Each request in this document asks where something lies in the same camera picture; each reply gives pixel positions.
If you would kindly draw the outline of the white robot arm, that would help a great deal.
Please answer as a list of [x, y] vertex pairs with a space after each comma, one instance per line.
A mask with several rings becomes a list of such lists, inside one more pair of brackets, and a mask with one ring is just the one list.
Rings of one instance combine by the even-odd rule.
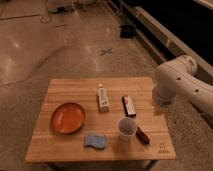
[[180, 95], [213, 117], [213, 86], [194, 77], [197, 69], [195, 59], [188, 55], [158, 65], [154, 71], [155, 102], [160, 106], [169, 105]]

